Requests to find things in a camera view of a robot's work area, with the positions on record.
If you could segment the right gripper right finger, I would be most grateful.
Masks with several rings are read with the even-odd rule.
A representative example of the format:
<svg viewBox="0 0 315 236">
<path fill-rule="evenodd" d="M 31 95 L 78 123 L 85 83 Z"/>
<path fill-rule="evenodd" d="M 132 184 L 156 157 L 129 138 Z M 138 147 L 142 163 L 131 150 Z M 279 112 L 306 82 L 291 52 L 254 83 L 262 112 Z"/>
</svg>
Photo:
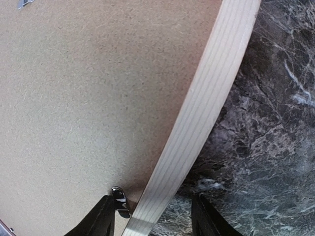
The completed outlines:
<svg viewBox="0 0 315 236">
<path fill-rule="evenodd" d="M 191 222 L 194 236 L 242 236 L 203 195 L 193 195 Z"/>
</svg>

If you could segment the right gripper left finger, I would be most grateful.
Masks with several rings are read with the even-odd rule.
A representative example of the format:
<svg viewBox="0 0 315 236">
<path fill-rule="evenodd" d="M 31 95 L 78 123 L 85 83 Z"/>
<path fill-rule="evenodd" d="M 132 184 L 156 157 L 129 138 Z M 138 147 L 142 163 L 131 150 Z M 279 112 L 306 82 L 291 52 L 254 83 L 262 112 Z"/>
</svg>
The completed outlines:
<svg viewBox="0 0 315 236">
<path fill-rule="evenodd" d="M 113 236 L 114 221 L 114 198 L 105 195 L 82 221 L 65 236 Z"/>
</svg>

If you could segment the metal frame turn clip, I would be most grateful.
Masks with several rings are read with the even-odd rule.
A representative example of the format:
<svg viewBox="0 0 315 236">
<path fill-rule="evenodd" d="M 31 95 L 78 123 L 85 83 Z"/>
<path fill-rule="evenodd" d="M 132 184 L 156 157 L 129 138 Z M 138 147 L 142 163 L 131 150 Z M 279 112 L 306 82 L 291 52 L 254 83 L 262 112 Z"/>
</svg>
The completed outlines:
<svg viewBox="0 0 315 236">
<path fill-rule="evenodd" d="M 115 210 L 121 217 L 129 219 L 131 217 L 130 207 L 123 189 L 118 186 L 114 186 L 111 189 L 111 193 L 114 198 Z"/>
</svg>

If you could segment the brown cardboard backing board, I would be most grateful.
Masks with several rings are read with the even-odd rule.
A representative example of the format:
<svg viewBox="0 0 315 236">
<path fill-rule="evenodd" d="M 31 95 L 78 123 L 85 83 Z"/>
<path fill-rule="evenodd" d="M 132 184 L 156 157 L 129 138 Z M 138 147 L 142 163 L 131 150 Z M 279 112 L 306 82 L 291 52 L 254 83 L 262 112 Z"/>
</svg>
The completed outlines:
<svg viewBox="0 0 315 236">
<path fill-rule="evenodd" d="M 113 186 L 134 206 L 219 0 L 0 3 L 0 217 L 62 236 Z"/>
</svg>

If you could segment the pink wooden picture frame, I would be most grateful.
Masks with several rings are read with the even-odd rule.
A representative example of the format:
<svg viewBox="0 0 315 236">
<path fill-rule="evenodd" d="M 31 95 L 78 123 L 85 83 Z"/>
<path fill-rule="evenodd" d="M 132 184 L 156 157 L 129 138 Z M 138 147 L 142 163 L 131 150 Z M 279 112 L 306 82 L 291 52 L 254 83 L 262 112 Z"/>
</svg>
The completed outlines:
<svg viewBox="0 0 315 236">
<path fill-rule="evenodd" d="M 170 136 L 123 234 L 147 236 L 180 188 L 227 99 L 258 0 L 224 0 Z"/>
</svg>

